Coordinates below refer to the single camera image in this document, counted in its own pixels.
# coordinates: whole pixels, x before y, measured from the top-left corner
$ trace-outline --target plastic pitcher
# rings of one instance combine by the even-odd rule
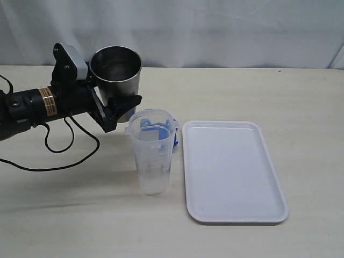
[[[137,112],[129,120],[140,189],[147,195],[160,194],[169,185],[177,127],[171,114],[160,109]]]

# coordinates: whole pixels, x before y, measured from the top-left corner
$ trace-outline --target white tray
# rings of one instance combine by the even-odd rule
[[[280,223],[289,213],[263,135],[241,121],[183,126],[190,215],[203,223]]]

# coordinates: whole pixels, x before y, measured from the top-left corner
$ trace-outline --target stainless steel cup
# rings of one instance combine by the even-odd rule
[[[127,47],[104,47],[93,55],[90,70],[96,79],[105,106],[110,97],[138,94],[141,68],[140,56]],[[118,122],[129,121],[133,114],[135,108],[125,113]]]

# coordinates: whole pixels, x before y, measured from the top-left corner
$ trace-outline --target white backdrop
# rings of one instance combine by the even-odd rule
[[[344,68],[343,0],[0,0],[0,64],[136,50],[145,66]]]

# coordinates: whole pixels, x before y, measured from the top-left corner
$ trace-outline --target cable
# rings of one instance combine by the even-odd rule
[[[9,93],[8,94],[12,94],[13,93],[13,85],[12,83],[7,79],[5,78],[4,76],[2,76],[0,74],[0,77],[4,80],[6,80],[9,84],[9,87],[10,87],[10,90],[9,90]],[[92,155],[94,155],[100,148],[101,146],[101,142],[98,140],[97,137],[95,137],[93,134],[91,134],[89,131],[87,131],[84,127],[82,127],[75,119],[72,115],[68,115],[67,117],[69,117],[69,119],[82,131],[84,132],[85,134],[87,134],[89,137],[91,137],[92,139],[95,140],[95,142],[97,143],[97,146],[96,148],[90,153],[88,154],[86,157],[84,157],[83,159],[79,160],[78,162],[75,162],[75,163],[72,163],[72,164],[69,164],[69,165],[66,165],[66,166],[62,166],[62,167],[55,167],[55,168],[42,168],[42,169],[38,169],[38,168],[26,168],[26,167],[23,167],[19,164],[16,164],[12,161],[9,161],[9,160],[6,160],[6,159],[1,159],[0,158],[0,162],[3,162],[3,163],[6,163],[6,164],[9,164],[9,165],[12,165],[16,168],[19,168],[19,169],[22,169],[22,170],[27,170],[27,171],[31,171],[31,172],[46,172],[46,171],[56,171],[56,170],[62,170],[62,169],[67,169],[67,168],[72,168],[72,167],[75,167],[79,164],[81,164],[82,162],[84,162],[85,160],[87,160],[89,157],[91,157]],[[62,153],[62,152],[65,152],[66,150],[68,150],[74,143],[74,131],[73,131],[73,128],[71,127],[71,125],[69,124],[69,122],[66,120],[66,117],[63,119],[64,122],[67,124],[67,126],[70,128],[71,130],[71,133],[72,133],[72,139],[71,139],[71,143],[64,149],[62,150],[53,150],[49,147],[48,145],[48,136],[49,136],[49,133],[50,133],[50,127],[48,124],[44,123],[44,124],[41,124],[41,126],[44,126],[45,128],[47,128],[47,134],[45,136],[45,140],[44,140],[44,143],[45,143],[45,146],[46,148],[51,151],[52,153]]]

